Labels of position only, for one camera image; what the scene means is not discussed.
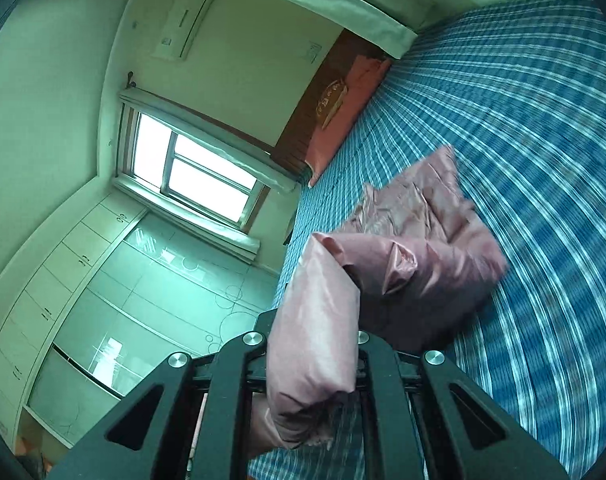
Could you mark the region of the pink puffer down jacket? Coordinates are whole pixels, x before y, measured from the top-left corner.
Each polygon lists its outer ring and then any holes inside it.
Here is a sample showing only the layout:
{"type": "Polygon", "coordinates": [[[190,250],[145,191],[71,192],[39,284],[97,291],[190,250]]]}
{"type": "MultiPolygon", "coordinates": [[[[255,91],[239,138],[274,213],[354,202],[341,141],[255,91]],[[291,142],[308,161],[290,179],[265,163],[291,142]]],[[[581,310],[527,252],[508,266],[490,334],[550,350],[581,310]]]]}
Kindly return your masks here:
{"type": "Polygon", "coordinates": [[[357,335],[419,353],[452,333],[507,271],[444,145],[387,185],[366,185],[339,228],[307,240],[267,338],[249,454],[320,445],[356,387],[357,335]]]}

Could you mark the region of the white glass-door wardrobe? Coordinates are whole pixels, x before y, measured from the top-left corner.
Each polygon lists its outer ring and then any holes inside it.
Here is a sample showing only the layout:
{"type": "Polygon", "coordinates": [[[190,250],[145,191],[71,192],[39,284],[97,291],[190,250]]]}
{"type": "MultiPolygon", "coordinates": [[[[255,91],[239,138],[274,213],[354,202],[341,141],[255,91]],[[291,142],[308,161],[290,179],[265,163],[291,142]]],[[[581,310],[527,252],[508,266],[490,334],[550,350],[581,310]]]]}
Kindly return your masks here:
{"type": "Polygon", "coordinates": [[[75,445],[172,353],[208,356],[268,310],[278,278],[111,192],[46,252],[0,326],[0,435],[75,445]]]}

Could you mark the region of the dark wooden headboard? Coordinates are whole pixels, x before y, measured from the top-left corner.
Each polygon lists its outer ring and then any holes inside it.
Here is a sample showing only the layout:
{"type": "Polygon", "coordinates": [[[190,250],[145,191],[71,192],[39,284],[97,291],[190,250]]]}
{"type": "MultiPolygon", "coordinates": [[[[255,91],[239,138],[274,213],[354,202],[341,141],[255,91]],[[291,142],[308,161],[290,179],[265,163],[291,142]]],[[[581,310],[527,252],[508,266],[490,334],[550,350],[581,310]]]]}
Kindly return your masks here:
{"type": "Polygon", "coordinates": [[[300,177],[306,167],[304,159],[316,128],[315,108],[321,94],[328,84],[349,73],[357,55],[385,58],[379,47],[343,29],[317,68],[271,151],[271,160],[290,174],[300,177]]]}

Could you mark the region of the embroidered brown cushion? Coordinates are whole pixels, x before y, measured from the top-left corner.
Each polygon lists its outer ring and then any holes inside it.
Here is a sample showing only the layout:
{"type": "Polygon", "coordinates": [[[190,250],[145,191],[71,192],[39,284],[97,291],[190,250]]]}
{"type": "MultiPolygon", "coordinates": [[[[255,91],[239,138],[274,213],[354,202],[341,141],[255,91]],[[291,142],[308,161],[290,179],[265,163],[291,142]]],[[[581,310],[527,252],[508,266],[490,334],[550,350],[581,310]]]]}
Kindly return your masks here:
{"type": "Polygon", "coordinates": [[[321,94],[316,108],[315,115],[317,126],[326,128],[332,117],[341,107],[345,96],[347,95],[347,85],[343,79],[332,81],[321,94]]]}

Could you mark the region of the blue plaid bed sheet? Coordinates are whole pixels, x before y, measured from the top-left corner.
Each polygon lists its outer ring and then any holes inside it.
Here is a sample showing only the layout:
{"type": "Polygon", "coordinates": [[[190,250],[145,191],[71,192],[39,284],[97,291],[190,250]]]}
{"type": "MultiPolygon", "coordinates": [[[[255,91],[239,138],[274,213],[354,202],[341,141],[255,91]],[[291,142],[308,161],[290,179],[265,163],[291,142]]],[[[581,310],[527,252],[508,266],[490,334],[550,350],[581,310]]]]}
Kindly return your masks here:
{"type": "Polygon", "coordinates": [[[583,477],[606,448],[606,18],[594,0],[513,0],[422,32],[302,193],[279,281],[365,184],[446,144],[508,271],[443,351],[583,477]]]}

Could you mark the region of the red pillow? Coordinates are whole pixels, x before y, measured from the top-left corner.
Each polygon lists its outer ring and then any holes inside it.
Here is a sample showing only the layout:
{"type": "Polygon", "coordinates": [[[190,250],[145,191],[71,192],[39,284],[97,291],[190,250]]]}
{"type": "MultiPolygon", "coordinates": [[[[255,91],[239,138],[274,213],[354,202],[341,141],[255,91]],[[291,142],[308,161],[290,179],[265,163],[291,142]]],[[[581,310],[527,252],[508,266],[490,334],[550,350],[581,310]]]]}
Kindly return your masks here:
{"type": "Polygon", "coordinates": [[[366,58],[357,55],[349,73],[342,78],[347,85],[347,95],[339,110],[326,128],[317,126],[309,141],[305,164],[311,170],[307,186],[312,188],[329,166],[333,156],[350,133],[353,125],[381,84],[392,65],[389,58],[366,58]]]}

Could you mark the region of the window with white frame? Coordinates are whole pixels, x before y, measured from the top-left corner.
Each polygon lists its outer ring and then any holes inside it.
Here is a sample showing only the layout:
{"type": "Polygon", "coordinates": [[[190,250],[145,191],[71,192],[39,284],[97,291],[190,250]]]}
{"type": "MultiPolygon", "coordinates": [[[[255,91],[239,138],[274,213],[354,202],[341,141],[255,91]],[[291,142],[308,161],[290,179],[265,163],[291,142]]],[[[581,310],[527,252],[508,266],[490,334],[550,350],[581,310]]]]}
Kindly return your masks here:
{"type": "Polygon", "coordinates": [[[119,150],[121,174],[172,204],[243,232],[268,194],[251,172],[131,105],[122,110],[119,150]]]}

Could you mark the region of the white wall socket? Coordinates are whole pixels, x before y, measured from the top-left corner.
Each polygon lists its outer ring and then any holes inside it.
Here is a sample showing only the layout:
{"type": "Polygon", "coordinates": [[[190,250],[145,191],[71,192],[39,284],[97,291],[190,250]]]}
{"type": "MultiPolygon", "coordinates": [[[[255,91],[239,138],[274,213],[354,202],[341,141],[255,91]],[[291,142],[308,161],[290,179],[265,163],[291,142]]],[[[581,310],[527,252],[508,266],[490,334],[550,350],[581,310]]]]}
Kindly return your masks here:
{"type": "Polygon", "coordinates": [[[309,64],[314,64],[321,50],[323,50],[323,47],[320,44],[310,41],[303,53],[303,58],[309,64]]]}

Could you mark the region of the white wall air conditioner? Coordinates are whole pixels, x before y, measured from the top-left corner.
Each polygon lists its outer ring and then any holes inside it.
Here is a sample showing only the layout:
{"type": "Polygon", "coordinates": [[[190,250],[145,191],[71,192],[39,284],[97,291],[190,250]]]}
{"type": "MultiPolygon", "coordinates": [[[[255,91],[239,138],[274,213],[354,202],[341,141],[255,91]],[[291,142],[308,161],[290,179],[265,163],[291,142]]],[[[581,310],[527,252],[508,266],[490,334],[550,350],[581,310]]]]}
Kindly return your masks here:
{"type": "Polygon", "coordinates": [[[184,61],[212,2],[173,0],[151,55],[164,61],[184,61]]]}

